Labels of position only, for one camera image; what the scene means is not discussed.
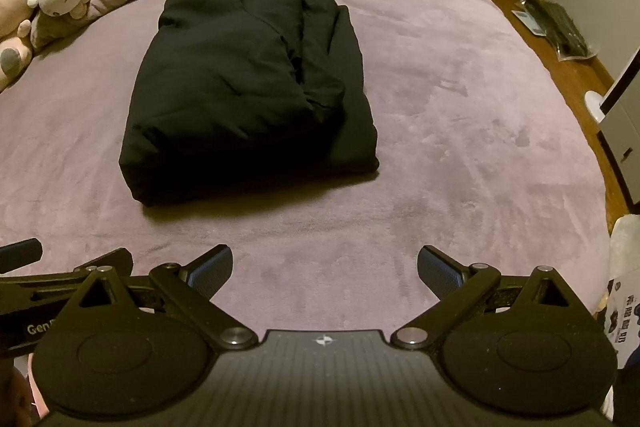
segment package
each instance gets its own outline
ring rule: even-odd
[[[546,33],[538,25],[536,20],[531,15],[529,15],[527,12],[520,12],[518,10],[511,10],[511,13],[513,13],[520,20],[520,22],[522,22],[529,29],[529,31],[531,33],[533,33],[535,36],[537,36],[537,37],[545,37],[546,36]]]
[[[561,62],[585,60],[596,55],[559,4],[548,1],[519,1],[517,4],[536,20]]]
[[[604,332],[618,356],[618,368],[640,363],[640,269],[609,282]]]

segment bed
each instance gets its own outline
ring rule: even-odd
[[[490,0],[336,0],[364,58],[376,176],[145,208],[118,155],[164,1],[133,0],[57,39],[0,94],[0,241],[37,237],[45,249],[17,274],[117,247],[141,274],[226,243],[234,273],[213,300],[259,335],[388,335],[436,301],[415,269],[431,244],[508,274],[550,264],[595,307],[608,264],[596,158]]]

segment pink plush toy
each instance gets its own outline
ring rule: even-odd
[[[31,62],[29,40],[33,9],[27,0],[0,0],[0,91]]]

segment folded clothing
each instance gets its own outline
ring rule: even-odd
[[[363,88],[349,12],[334,0],[167,0],[120,169],[145,205],[236,182],[373,172]]]

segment plastic bag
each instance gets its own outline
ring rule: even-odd
[[[596,55],[596,51],[587,44],[569,14],[559,4],[548,1],[519,1],[517,4],[542,28],[546,40],[556,49],[561,62],[586,60]]]

